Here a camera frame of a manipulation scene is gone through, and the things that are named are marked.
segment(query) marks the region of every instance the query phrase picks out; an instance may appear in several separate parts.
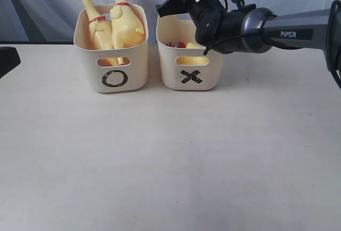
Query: black object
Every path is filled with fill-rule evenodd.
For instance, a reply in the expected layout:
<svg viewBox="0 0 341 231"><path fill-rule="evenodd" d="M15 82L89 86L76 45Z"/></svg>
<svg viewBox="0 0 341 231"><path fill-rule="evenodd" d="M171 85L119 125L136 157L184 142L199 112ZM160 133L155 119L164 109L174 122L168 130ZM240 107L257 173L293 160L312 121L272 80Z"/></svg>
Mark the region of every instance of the black object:
<svg viewBox="0 0 341 231"><path fill-rule="evenodd" d="M237 9L227 11L220 0L167 0L157 5L160 17L189 13L196 26L196 42L222 54L265 53L284 50L323 50L327 69L341 89L341 2L330 9L277 16L244 0L231 0Z"/></svg>
<svg viewBox="0 0 341 231"><path fill-rule="evenodd" d="M0 78L9 73L21 63L15 47L0 47Z"/></svg>

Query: red collar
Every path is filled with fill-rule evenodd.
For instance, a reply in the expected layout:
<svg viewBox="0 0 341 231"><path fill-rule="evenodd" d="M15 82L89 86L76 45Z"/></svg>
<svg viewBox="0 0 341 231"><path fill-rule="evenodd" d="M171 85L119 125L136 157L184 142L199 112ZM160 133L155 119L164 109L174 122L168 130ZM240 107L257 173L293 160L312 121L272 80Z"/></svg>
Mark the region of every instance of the red collar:
<svg viewBox="0 0 341 231"><path fill-rule="evenodd" d="M119 6L130 6L129 3L127 3L127 2L119 2L116 5L119 5Z"/></svg>
<svg viewBox="0 0 341 231"><path fill-rule="evenodd" d="M95 21L103 21L103 20L106 20L106 19L107 18L105 16L100 16L100 17L96 17L96 18L92 19L90 21L90 23L95 22Z"/></svg>

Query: x symbol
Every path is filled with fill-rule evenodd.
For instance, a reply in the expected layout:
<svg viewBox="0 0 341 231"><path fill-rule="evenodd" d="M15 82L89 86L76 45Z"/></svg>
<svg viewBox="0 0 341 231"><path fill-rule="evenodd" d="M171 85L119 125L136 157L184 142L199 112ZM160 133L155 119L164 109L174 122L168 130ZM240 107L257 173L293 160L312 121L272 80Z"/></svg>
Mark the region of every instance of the x symbol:
<svg viewBox="0 0 341 231"><path fill-rule="evenodd" d="M184 80L181 81L181 83L186 84L188 81L193 80L194 82L200 84L202 82L202 80L200 78L197 77L198 74L200 74L199 70L195 70L192 73L188 73L187 71L181 71L182 75L185 75L186 78Z"/></svg>

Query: piper logo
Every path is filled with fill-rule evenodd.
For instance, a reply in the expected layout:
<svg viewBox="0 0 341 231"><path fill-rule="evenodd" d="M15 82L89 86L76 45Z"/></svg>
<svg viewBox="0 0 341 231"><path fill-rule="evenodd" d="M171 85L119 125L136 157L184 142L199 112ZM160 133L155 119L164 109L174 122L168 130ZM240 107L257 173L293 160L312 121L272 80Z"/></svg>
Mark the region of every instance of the piper logo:
<svg viewBox="0 0 341 231"><path fill-rule="evenodd" d="M282 38L296 38L295 31L281 31Z"/></svg>

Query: storage bin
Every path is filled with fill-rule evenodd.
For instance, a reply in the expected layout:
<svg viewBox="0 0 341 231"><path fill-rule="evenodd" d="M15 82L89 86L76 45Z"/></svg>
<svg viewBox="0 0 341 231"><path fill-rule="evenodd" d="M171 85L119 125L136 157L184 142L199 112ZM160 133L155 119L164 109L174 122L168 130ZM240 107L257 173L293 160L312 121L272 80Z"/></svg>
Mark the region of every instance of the storage bin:
<svg viewBox="0 0 341 231"><path fill-rule="evenodd" d="M109 14L114 4L97 5L101 15ZM148 79L148 24L142 7L130 4L134 13L144 24L145 41L135 47L94 50L90 47L89 19L82 10L76 24L74 44L78 48L91 87L100 93L113 93L136 90L143 87ZM125 57L130 60L128 65L103 67L101 59Z"/></svg>
<svg viewBox="0 0 341 231"><path fill-rule="evenodd" d="M196 27L192 20L182 20L179 15L159 17L157 21L157 42L159 48L163 83L173 90L209 90L219 80L224 56L210 50L204 56L205 48L175 48L167 44L179 42L195 43ZM207 57L205 65L178 64L179 57Z"/></svg>

